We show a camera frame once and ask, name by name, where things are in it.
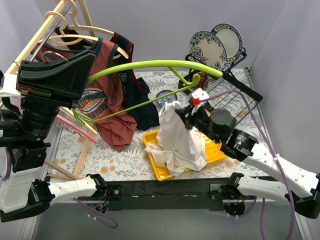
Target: black dish rack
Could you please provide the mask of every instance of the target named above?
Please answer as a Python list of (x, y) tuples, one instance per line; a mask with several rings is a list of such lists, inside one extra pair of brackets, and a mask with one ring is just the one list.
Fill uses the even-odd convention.
[[(246, 49), (243, 48), (241, 56), (238, 60), (233, 63), (227, 63), (227, 69), (222, 72), (222, 77), (217, 78), (210, 74), (205, 74), (205, 78), (201, 87), (204, 86), (206, 80), (208, 79), (208, 85), (204, 90), (209, 94), (209, 96), (217, 95), (228, 90), (240, 90), (244, 94), (244, 97), (249, 103), (251, 109), (254, 109), (258, 106), (263, 97), (247, 85), (237, 80), (237, 78), (231, 72), (231, 69), (242, 62), (246, 57)], [(204, 64), (191, 54), (186, 55), (185, 60)], [(190, 79), (192, 78), (192, 76), (198, 72), (198, 70), (189, 69), (189, 73), (184, 77), (184, 79), (188, 82), (191, 82)], [(180, 80), (178, 88), (181, 89), (185, 86), (186, 85)], [(190, 88), (183, 92), (186, 95), (189, 95), (193, 90), (193, 88)], [(227, 109), (232, 114), (232, 116), (236, 118), (237, 125), (249, 114), (248, 107), (246, 106), (241, 95), (237, 92), (231, 92), (210, 100), (204, 105), (204, 107), (209, 112), (211, 112), (213, 109)]]

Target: yellow tray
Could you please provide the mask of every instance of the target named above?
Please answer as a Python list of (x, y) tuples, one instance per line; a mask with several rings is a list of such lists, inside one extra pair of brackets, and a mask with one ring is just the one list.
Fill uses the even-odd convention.
[[(159, 130), (147, 132), (143, 135), (143, 141), (144, 145), (147, 146), (147, 143), (151, 144), (157, 144), (157, 134)], [(222, 151), (220, 151), (221, 143), (216, 144), (213, 141), (211, 141), (209, 138), (206, 136), (204, 137), (205, 139), (205, 154), (207, 155), (207, 164), (219, 161), (221, 159), (225, 159), (227, 155), (225, 155)], [(156, 179), (158, 181), (163, 181), (166, 179), (171, 179), (174, 176), (170, 174), (169, 170), (166, 167), (158, 167), (155, 164), (154, 158), (152, 157), (152, 154), (148, 154), (150, 158), (150, 162), (152, 164), (152, 168), (154, 170)], [(186, 169), (184, 170), (184, 173), (187, 173), (191, 171), (191, 169)]]

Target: tabletop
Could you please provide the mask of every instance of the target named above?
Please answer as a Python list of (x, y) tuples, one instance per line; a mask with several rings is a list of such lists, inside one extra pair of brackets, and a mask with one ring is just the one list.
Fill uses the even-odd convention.
[[(179, 72), (182, 76), (188, 74), (188, 71)], [(233, 69), (232, 73), (239, 81), (247, 86), (250, 85), (243, 69)], [(137, 78), (142, 77), (149, 85), (150, 99), (155, 98), (161, 90), (178, 89), (179, 79), (171, 71), (135, 71), (135, 75)], [(183, 92), (179, 92), (177, 96), (178, 101), (183, 106), (188, 103), (188, 96)], [(159, 111), (161, 106), (156, 102), (154, 104)], [(253, 110), (253, 114), (262, 127), (263, 122), (258, 108)], [(117, 152), (109, 147), (97, 134), (95, 138), (98, 142), (97, 144), (90, 144), (79, 177), (84, 178), (86, 174), (101, 174), (106, 181), (156, 180), (149, 156), (144, 150), (145, 145), (142, 136), (144, 133), (158, 128), (152, 127), (147, 131), (136, 130), (131, 144), (125, 146), (122, 152)], [(237, 128), (253, 135), (262, 144), (265, 144), (250, 114), (240, 122)], [(63, 130), (56, 150), (55, 163), (73, 173), (84, 144), (85, 139)], [(49, 169), (48, 172), (58, 174), (53, 169)], [(208, 164), (201, 171), (186, 172), (174, 179), (228, 178), (233, 172), (248, 174), (249, 176), (267, 176), (262, 170), (227, 157)]]

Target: towel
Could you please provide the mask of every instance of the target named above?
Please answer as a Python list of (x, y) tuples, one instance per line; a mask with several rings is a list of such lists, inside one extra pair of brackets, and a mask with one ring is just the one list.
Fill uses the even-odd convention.
[(147, 143), (145, 151), (152, 154), (158, 167), (165, 166), (174, 176), (185, 169), (200, 171), (207, 165), (206, 141), (196, 128), (187, 130), (176, 109), (182, 109), (178, 101), (165, 103), (159, 112), (160, 130), (157, 144)]

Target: floral plate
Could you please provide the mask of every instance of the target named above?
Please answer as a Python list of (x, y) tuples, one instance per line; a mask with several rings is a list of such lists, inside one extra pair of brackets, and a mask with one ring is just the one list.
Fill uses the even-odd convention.
[(199, 31), (190, 40), (190, 53), (195, 62), (223, 71), (227, 64), (227, 53), (222, 42), (211, 32)]
[(223, 43), (228, 63), (233, 63), (240, 57), (243, 42), (240, 32), (234, 26), (227, 23), (219, 24), (211, 30), (211, 33)]

